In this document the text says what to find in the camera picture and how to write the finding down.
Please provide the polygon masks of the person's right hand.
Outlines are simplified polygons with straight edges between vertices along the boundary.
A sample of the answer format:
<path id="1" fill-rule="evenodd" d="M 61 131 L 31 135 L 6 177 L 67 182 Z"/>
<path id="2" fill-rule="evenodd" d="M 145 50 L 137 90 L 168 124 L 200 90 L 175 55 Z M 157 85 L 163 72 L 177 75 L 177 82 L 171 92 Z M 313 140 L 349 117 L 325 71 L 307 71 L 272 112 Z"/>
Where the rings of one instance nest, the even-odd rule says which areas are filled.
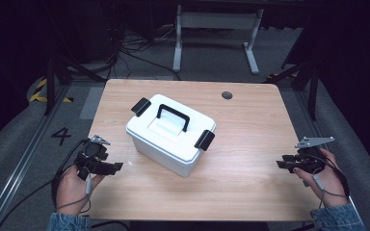
<path id="1" fill-rule="evenodd" d="M 331 167 L 325 166 L 315 175 L 297 167 L 293 169 L 293 172 L 313 190 L 325 208 L 349 203 L 341 181 Z"/>

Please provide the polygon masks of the white plastic storage box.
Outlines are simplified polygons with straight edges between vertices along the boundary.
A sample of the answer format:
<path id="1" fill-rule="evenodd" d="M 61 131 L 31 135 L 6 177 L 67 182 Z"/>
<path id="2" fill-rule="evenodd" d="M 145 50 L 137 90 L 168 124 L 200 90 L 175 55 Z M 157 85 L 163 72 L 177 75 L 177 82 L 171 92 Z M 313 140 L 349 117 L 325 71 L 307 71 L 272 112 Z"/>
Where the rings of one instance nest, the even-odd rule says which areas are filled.
<path id="1" fill-rule="evenodd" d="M 195 148 L 195 143 L 204 130 L 214 133 L 215 121 L 161 94 L 155 94 L 148 100 L 151 105 L 141 116 L 134 115 L 127 122 L 126 133 L 139 152 L 176 174 L 188 177 L 204 152 Z M 165 110 L 161 118 L 156 117 L 161 104 L 190 117 L 187 132 L 182 131 L 184 120 L 181 117 Z"/>

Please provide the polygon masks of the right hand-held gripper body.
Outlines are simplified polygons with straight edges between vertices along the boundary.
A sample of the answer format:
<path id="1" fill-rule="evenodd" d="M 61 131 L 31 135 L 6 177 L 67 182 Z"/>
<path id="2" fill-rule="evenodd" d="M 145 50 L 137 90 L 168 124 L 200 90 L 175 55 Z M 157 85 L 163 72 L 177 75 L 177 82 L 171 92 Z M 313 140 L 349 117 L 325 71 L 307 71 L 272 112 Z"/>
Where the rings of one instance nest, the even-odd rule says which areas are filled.
<path id="1" fill-rule="evenodd" d="M 327 163 L 327 158 L 320 150 L 320 145 L 334 141 L 334 137 L 309 138 L 303 137 L 295 147 L 297 154 L 293 156 L 293 166 L 307 173 L 317 174 L 322 171 Z"/>

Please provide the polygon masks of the yellow black floor tape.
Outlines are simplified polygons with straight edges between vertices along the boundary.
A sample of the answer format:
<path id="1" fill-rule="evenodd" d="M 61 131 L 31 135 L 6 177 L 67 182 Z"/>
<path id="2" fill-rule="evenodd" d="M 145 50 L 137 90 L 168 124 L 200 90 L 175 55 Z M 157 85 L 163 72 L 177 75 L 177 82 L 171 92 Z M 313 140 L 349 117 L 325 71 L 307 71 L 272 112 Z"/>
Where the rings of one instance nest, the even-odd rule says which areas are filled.
<path id="1" fill-rule="evenodd" d="M 42 89 L 46 86 L 47 80 L 45 78 L 42 78 L 38 85 L 36 86 L 34 92 L 32 93 L 32 96 L 29 98 L 30 102 L 39 101 L 39 102 L 47 102 L 48 99 L 46 96 L 41 96 L 40 93 Z"/>

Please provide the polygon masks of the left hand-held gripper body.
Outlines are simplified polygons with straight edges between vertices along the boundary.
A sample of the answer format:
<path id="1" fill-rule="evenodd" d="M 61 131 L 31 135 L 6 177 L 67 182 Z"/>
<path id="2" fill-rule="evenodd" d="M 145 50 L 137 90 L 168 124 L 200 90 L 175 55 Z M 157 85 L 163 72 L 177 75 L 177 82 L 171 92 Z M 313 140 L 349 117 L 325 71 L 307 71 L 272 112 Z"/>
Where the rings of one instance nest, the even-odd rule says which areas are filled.
<path id="1" fill-rule="evenodd" d="M 103 163 L 108 157 L 106 145 L 110 145 L 110 143 L 98 135 L 85 141 L 83 149 L 78 152 L 74 160 L 74 164 L 79 170 L 78 176 L 82 180 L 87 179 L 92 169 L 103 167 Z"/>

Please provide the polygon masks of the black tripod stand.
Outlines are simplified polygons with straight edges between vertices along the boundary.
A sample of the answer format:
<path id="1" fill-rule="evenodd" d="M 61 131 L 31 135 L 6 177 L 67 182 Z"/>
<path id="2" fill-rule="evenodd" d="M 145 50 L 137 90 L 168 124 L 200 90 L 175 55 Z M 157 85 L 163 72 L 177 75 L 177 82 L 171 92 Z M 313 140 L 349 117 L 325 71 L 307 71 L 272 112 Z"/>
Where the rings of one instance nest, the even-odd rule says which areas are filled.
<path id="1" fill-rule="evenodd" d="M 54 110 L 54 107 L 58 103 L 58 100 L 55 99 L 55 79 L 58 79 L 62 85 L 67 86 L 72 82 L 71 74 L 67 69 L 69 66 L 96 82 L 106 82 L 105 78 L 98 76 L 91 70 L 83 67 L 81 64 L 78 64 L 77 62 L 74 62 L 64 56 L 52 55 L 49 58 L 45 69 L 47 101 L 44 114 L 46 116 L 48 116 Z"/>
<path id="2" fill-rule="evenodd" d="M 296 78 L 291 84 L 293 90 L 302 91 L 306 85 L 309 85 L 309 96 L 307 109 L 312 120 L 316 119 L 316 96 L 319 81 L 319 71 L 315 62 L 296 64 L 279 74 L 270 74 L 265 83 L 275 84 L 282 79 L 296 74 Z"/>

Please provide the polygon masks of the grey metal desk frame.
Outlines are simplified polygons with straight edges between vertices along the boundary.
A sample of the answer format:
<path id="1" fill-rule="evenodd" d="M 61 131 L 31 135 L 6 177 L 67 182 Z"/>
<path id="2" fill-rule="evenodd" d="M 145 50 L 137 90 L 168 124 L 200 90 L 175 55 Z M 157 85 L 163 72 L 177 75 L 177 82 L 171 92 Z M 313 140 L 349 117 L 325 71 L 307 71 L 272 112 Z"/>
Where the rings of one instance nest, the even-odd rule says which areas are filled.
<path id="1" fill-rule="evenodd" d="M 243 48 L 251 73 L 253 75 L 257 75 L 259 73 L 259 68 L 252 48 L 259 30 L 263 13 L 263 9 L 259 9 L 255 13 L 190 13 L 183 12 L 182 6 L 178 5 L 175 20 L 176 40 L 172 70 L 178 72 L 181 69 L 183 28 L 250 30 L 250 39 L 243 43 Z"/>

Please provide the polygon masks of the black box latch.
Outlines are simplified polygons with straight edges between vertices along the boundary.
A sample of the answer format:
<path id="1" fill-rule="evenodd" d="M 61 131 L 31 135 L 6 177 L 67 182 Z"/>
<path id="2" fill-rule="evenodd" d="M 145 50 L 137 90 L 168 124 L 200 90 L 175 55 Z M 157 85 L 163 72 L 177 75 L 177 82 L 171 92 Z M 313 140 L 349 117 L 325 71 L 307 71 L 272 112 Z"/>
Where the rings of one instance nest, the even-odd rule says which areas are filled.
<path id="1" fill-rule="evenodd" d="M 210 130 L 204 130 L 195 143 L 195 148 L 206 151 L 214 140 L 215 134 Z"/>
<path id="2" fill-rule="evenodd" d="M 151 102 L 142 97 L 132 108 L 131 111 L 135 114 L 136 117 L 141 116 L 147 108 L 151 105 Z"/>

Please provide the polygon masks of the person's left hand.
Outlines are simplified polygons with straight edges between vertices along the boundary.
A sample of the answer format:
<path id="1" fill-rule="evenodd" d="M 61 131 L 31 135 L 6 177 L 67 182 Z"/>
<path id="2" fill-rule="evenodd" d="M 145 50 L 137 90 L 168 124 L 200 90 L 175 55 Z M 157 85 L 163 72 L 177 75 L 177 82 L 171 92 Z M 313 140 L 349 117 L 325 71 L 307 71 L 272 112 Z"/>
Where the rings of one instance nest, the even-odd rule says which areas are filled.
<path id="1" fill-rule="evenodd" d="M 62 175 L 56 195 L 56 212 L 78 216 L 89 201 L 87 183 L 78 176 L 77 166 L 69 167 Z"/>

